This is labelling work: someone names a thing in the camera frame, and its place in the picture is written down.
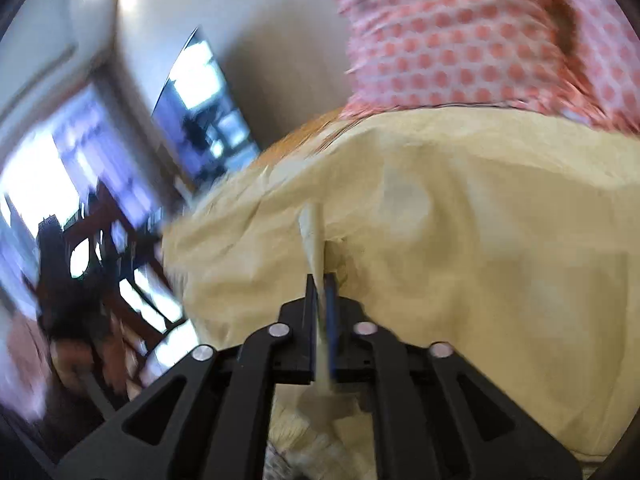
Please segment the pink polka dot pillow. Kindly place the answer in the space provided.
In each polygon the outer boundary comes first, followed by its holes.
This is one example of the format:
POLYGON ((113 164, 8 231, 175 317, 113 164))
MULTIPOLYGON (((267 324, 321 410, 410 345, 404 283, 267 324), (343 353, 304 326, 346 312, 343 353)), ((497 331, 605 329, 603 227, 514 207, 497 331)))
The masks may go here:
POLYGON ((573 21, 567 111, 606 130, 639 132, 639 38, 616 0, 564 0, 573 21))
POLYGON ((590 112, 561 48, 561 0, 334 1, 349 24, 346 117, 445 105, 590 112))

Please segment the beige khaki pants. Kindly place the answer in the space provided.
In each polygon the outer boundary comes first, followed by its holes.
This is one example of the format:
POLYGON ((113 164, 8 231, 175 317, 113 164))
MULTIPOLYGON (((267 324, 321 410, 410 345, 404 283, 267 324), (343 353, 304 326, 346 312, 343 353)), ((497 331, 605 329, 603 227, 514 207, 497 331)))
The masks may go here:
POLYGON ((311 272, 401 340, 451 342, 585 463, 639 407, 639 141, 443 107, 300 129, 166 226, 164 267, 227 348, 311 272))

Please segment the black flat screen television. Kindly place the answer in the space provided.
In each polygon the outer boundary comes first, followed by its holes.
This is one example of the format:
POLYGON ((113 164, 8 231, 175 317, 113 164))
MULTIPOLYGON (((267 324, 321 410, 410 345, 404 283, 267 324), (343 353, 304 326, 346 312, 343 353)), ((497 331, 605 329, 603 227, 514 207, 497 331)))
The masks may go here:
POLYGON ((201 188, 260 154, 206 37, 194 29, 172 64, 152 118, 190 180, 201 188))

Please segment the purple window curtains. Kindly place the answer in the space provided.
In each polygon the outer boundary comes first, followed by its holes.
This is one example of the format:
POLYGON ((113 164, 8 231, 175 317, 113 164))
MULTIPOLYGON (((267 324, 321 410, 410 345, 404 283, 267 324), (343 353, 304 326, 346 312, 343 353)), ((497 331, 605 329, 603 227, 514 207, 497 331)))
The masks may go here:
POLYGON ((89 87, 32 128, 1 163, 1 292, 10 310, 37 314, 23 278, 38 278, 38 224, 50 216, 70 220, 100 182, 134 226, 160 206, 130 144, 89 87))

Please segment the yellow patterned bedspread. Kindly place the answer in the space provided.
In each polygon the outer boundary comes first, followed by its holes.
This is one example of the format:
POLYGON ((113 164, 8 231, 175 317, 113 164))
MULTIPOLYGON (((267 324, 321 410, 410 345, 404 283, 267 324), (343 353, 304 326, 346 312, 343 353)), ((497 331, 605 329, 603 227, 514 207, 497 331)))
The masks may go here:
POLYGON ((450 341, 587 466, 639 474, 639 141, 519 110, 329 122, 262 156, 345 295, 450 341))

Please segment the dark wooden chair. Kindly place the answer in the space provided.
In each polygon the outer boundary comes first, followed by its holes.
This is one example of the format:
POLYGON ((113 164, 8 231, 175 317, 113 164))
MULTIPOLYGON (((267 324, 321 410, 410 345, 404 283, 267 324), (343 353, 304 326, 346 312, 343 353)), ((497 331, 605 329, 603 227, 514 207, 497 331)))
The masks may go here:
POLYGON ((104 376, 107 365, 140 387, 155 350, 186 322, 162 312, 136 282, 137 270, 151 269, 171 289, 155 248, 160 236, 135 228, 105 183, 89 193, 88 203, 61 226, 50 216, 38 226, 40 263, 32 285, 39 324, 53 342, 70 341, 88 349, 89 366, 74 367, 81 390, 103 416, 128 402, 104 376))

